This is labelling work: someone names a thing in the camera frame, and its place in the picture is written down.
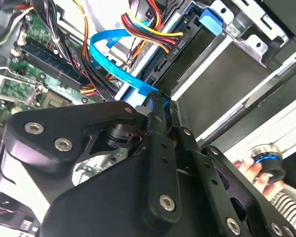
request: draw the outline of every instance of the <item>wire bundle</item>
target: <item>wire bundle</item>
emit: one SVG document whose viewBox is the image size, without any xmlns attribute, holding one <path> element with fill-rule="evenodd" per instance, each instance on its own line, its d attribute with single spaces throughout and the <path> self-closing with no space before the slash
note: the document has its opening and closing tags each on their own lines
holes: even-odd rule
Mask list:
<svg viewBox="0 0 296 237">
<path fill-rule="evenodd" d="M 154 0 L 147 0 L 149 7 L 153 12 L 153 16 L 155 19 L 155 23 L 153 29 L 144 25 L 140 22 L 133 13 L 129 13 L 132 19 L 141 27 L 137 27 L 133 21 L 130 19 L 128 14 L 123 14 L 121 19 L 122 23 L 125 27 L 125 30 L 132 36 L 142 39 L 143 41 L 135 48 L 133 52 L 133 59 L 139 54 L 139 52 L 143 49 L 146 41 L 152 42 L 160 47 L 162 47 L 167 53 L 170 52 L 170 49 L 177 43 L 177 40 L 180 36 L 183 35 L 183 32 L 178 33 L 161 33 L 157 30 L 162 25 L 161 13 L 156 6 Z"/>
<path fill-rule="evenodd" d="M 24 11 L 22 13 L 16 12 L 16 13 L 14 13 L 11 16 L 11 18 L 9 19 L 9 22 L 8 22 L 8 25 L 7 25 L 6 29 L 0 35 L 0 46 L 3 45 L 3 44 L 5 44 L 9 40 L 9 38 L 11 37 L 11 35 L 15 31 L 15 29 L 17 28 L 19 22 L 21 21 L 21 19 L 26 14 L 28 14 L 33 8 L 32 7 L 28 7 L 28 6 L 24 6 L 23 8 L 18 8 L 17 7 L 17 9 L 24 10 Z"/>
<path fill-rule="evenodd" d="M 80 52 L 74 44 L 57 26 L 56 4 L 53 0 L 36 1 L 31 0 L 35 12 L 47 26 L 51 32 L 52 39 L 59 51 L 59 54 L 73 66 L 77 73 L 84 75 L 90 81 L 89 84 L 83 85 L 80 92 L 86 96 L 99 93 L 104 100 L 113 101 L 117 93 L 117 88 L 108 82 L 95 68 L 92 67 L 88 54 L 88 20 L 85 11 L 79 4 L 78 0 L 73 0 L 78 6 L 84 19 L 84 42 L 82 52 Z"/>
<path fill-rule="evenodd" d="M 80 3 L 77 0 L 73 0 L 75 2 L 75 4 L 78 6 L 83 20 L 84 20 L 84 41 L 83 41 L 83 45 L 82 45 L 82 55 L 86 58 L 89 59 L 89 51 L 88 51 L 88 38 L 89 38 L 89 23 L 88 23 L 88 18 L 85 14 L 85 11 L 83 10 L 82 6 L 80 5 Z"/>
</svg>

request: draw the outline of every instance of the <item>metal bracket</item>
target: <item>metal bracket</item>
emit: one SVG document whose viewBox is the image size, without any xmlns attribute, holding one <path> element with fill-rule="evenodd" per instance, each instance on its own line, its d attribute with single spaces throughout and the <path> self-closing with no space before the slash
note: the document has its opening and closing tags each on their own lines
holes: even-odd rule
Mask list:
<svg viewBox="0 0 296 237">
<path fill-rule="evenodd" d="M 280 37 L 288 41 L 285 32 L 265 13 L 254 0 L 232 0 L 271 39 Z"/>
<path fill-rule="evenodd" d="M 245 41 L 260 57 L 262 57 L 268 50 L 266 43 L 264 43 L 257 35 L 251 35 Z"/>
<path fill-rule="evenodd" d="M 230 11 L 221 0 L 214 1 L 209 8 L 213 10 L 213 12 L 215 12 L 226 25 L 229 25 L 234 19 L 232 11 Z"/>
</svg>

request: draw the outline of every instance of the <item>yellow wire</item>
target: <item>yellow wire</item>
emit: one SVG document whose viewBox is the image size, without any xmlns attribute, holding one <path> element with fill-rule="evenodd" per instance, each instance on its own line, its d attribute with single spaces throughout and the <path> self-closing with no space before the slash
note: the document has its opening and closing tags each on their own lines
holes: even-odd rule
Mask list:
<svg viewBox="0 0 296 237">
<path fill-rule="evenodd" d="M 88 42 L 88 35 L 89 35 L 89 23 L 88 23 L 88 18 L 86 17 L 85 15 L 85 11 L 83 9 L 83 7 L 81 6 L 81 4 L 78 2 L 78 0 L 73 0 L 76 5 L 78 6 L 81 14 L 82 14 L 82 17 L 83 17 L 83 20 L 84 20 L 84 41 L 83 41 L 83 50 L 82 50 L 82 54 L 87 58 L 89 59 L 89 55 L 88 55 L 88 50 L 87 50 L 87 42 Z"/>
<path fill-rule="evenodd" d="M 158 31 L 155 31 L 153 30 L 152 28 L 149 28 L 148 26 L 145 26 L 143 23 L 141 23 L 140 20 L 138 20 L 136 18 L 136 16 L 132 13 L 132 12 L 129 12 L 129 15 L 137 22 L 138 25 L 140 25 L 141 27 L 143 27 L 144 29 L 156 34 L 156 35 L 159 35 L 159 36 L 182 36 L 183 35 L 183 32 L 177 32 L 177 33 L 162 33 L 162 32 L 158 32 Z"/>
<path fill-rule="evenodd" d="M 93 92 L 93 91 L 95 91 L 95 90 L 96 90 L 95 88 L 90 89 L 90 90 L 80 90 L 80 93 L 81 93 L 81 94 L 84 94 L 84 93 L 90 93 L 90 92 Z"/>
<path fill-rule="evenodd" d="M 138 51 L 136 52 L 136 54 L 134 54 L 133 58 L 136 58 L 137 55 L 140 53 L 140 51 L 142 51 L 142 49 L 143 49 L 145 43 L 146 43 L 146 41 L 144 41 L 144 42 L 142 43 L 142 45 L 140 45 L 140 48 L 138 49 Z"/>
<path fill-rule="evenodd" d="M 159 25 L 159 22 L 161 21 L 160 17 L 159 17 L 159 14 L 157 13 L 157 19 L 156 19 L 156 26 Z"/>
</svg>

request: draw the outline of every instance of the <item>orange wire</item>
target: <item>orange wire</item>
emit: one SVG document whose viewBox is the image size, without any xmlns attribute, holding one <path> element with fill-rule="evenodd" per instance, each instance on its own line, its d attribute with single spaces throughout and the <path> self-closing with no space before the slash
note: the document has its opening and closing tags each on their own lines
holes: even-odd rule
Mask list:
<svg viewBox="0 0 296 237">
<path fill-rule="evenodd" d="M 166 46 L 164 46 L 162 43 L 158 42 L 158 41 L 154 41 L 153 39 L 149 39 L 149 38 L 146 38 L 146 37 L 143 37 L 143 36 L 139 36 L 137 35 L 136 33 L 134 32 L 131 32 L 127 27 L 126 27 L 126 20 L 124 19 L 124 15 L 122 15 L 122 23 L 123 23 L 123 26 L 125 28 L 125 30 L 127 31 L 127 33 L 129 33 L 130 35 L 134 36 L 134 37 L 137 37 L 137 38 L 140 38 L 142 40 L 145 40 L 145 41 L 148 41 L 148 42 L 151 42 L 151 43 L 154 43 L 154 44 L 157 44 L 159 45 L 160 47 L 162 47 L 164 49 L 164 51 L 166 51 L 167 53 L 169 53 L 169 50 Z"/>
<path fill-rule="evenodd" d="M 89 60 L 89 53 L 88 53 L 88 38 L 89 38 L 89 23 L 88 19 L 85 15 L 85 11 L 83 10 L 82 6 L 77 0 L 73 0 L 75 4 L 78 6 L 80 9 L 80 12 L 83 16 L 84 20 L 84 41 L 83 41 L 83 46 L 82 46 L 82 55 Z"/>
</svg>

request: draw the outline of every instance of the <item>green circuit board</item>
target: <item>green circuit board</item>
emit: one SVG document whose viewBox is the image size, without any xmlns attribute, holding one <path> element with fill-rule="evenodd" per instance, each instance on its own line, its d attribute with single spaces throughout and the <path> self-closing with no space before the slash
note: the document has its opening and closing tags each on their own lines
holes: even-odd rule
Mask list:
<svg viewBox="0 0 296 237">
<path fill-rule="evenodd" d="M 24 40 L 24 43 L 26 43 L 26 40 L 31 38 L 45 45 L 46 48 L 51 51 L 55 49 L 49 30 L 38 16 L 34 13 L 29 14 L 27 24 L 26 30 L 20 32 L 19 39 Z M 81 49 L 81 45 L 77 43 L 75 43 L 75 45 Z M 3 73 L 5 76 L 16 78 L 14 74 L 18 74 L 28 80 L 37 81 L 42 85 L 42 88 L 34 88 L 26 83 L 20 83 L 19 81 L 9 79 L 4 79 L 2 81 L 0 95 L 13 98 L 15 101 L 0 99 L 0 139 L 6 120 L 14 113 L 95 103 L 93 100 L 63 84 L 57 78 L 34 67 L 22 58 L 12 60 L 7 67 L 9 67 L 13 73 L 11 74 L 6 71 Z"/>
</svg>

